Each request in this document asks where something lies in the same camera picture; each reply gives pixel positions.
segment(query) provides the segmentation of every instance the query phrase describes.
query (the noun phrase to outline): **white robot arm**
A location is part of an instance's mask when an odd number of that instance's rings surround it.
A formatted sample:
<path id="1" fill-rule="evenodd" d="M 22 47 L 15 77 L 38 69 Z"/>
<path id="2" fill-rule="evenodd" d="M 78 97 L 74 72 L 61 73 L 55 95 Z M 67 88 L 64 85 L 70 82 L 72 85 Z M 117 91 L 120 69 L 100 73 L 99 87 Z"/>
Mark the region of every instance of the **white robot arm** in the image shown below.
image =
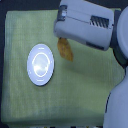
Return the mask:
<path id="1" fill-rule="evenodd" d="M 126 75 L 108 97 L 103 127 L 128 128 L 128 7 L 114 14 L 84 0 L 62 0 L 54 34 L 100 50 L 113 48 Z"/>

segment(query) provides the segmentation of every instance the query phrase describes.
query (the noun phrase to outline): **plate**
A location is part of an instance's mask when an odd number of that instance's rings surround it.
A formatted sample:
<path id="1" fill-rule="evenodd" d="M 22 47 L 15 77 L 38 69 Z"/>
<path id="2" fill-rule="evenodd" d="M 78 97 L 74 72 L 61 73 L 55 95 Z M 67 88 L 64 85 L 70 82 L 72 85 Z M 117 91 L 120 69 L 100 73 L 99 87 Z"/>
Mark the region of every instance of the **plate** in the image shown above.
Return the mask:
<path id="1" fill-rule="evenodd" d="M 54 70 L 54 58 L 50 48 L 38 44 L 32 48 L 27 60 L 27 72 L 30 80 L 37 86 L 44 86 Z"/>

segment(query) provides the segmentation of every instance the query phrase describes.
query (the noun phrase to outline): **orange object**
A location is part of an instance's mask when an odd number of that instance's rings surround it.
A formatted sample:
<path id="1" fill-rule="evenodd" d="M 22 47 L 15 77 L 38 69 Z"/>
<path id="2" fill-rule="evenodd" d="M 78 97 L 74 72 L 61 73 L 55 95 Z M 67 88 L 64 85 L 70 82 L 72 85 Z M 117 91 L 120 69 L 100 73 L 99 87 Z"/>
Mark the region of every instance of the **orange object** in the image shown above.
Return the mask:
<path id="1" fill-rule="evenodd" d="M 73 61 L 73 53 L 67 39 L 60 38 L 57 46 L 61 57 L 65 58 L 66 60 Z"/>

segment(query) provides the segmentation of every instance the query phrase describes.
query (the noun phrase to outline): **table surface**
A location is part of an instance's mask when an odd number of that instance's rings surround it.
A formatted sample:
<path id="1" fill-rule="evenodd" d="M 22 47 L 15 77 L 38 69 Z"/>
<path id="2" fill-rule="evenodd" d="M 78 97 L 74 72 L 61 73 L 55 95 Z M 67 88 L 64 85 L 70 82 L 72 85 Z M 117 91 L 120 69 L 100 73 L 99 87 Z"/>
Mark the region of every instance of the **table surface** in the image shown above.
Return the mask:
<path id="1" fill-rule="evenodd" d="M 95 4 L 108 8 L 121 8 L 122 10 L 128 5 L 126 0 L 88 0 Z M 5 44 L 5 18 L 7 11 L 11 10 L 53 10 L 58 9 L 60 0 L 1 0 L 0 1 L 0 102 L 2 95 L 2 79 L 3 79 L 3 59 Z"/>

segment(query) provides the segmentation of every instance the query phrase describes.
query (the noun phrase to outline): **fabric texture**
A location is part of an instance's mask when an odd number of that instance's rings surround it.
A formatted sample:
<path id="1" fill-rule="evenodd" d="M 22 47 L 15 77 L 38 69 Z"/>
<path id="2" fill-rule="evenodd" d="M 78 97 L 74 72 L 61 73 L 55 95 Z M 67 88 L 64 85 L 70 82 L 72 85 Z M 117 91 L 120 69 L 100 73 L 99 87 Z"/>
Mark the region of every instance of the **fabric texture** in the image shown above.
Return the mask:
<path id="1" fill-rule="evenodd" d="M 61 58 L 53 34 L 57 11 L 10 11 L 6 15 L 2 122 L 10 126 L 102 125 L 107 97 L 124 77 L 112 49 L 106 52 L 69 40 L 74 61 Z M 55 68 L 44 87 L 27 74 L 30 50 L 52 51 Z"/>

